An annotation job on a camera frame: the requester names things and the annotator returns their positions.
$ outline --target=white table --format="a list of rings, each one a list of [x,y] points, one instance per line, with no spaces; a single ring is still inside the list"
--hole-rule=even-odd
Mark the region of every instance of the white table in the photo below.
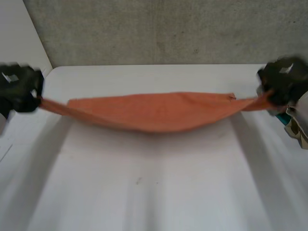
[[[58,67],[45,97],[254,96],[260,65]],[[148,135],[16,116],[0,162],[1,231],[307,230],[308,153],[267,112]]]

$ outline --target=gray concrete wall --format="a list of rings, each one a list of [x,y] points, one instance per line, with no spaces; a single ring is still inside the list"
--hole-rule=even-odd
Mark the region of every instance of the gray concrete wall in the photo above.
[[[308,58],[307,0],[24,0],[53,67]]]

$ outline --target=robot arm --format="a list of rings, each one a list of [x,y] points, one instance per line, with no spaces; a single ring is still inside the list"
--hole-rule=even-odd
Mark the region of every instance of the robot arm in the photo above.
[[[262,92],[270,91],[268,101],[288,106],[287,114],[308,134],[308,64],[299,57],[285,57],[258,71]],[[277,115],[279,111],[269,111]]]
[[[10,111],[12,110],[12,105],[5,98],[0,98],[0,134],[4,130],[6,125],[6,121],[10,115]]]
[[[12,110],[33,112],[41,102],[44,77],[29,66],[0,65],[0,134]]]

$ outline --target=fabric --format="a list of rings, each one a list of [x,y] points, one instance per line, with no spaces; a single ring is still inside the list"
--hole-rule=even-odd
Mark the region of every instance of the fabric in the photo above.
[[[44,99],[40,107],[91,124],[144,132],[186,131],[239,111],[272,108],[266,95],[237,100],[234,94],[193,92],[74,99],[68,105]]]

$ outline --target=orange cloth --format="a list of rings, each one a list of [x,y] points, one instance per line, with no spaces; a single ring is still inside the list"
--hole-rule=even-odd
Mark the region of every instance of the orange cloth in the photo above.
[[[40,107],[110,128],[179,132],[215,123],[239,111],[272,106],[266,96],[237,100],[234,94],[176,92],[74,99],[68,105],[43,99]]]

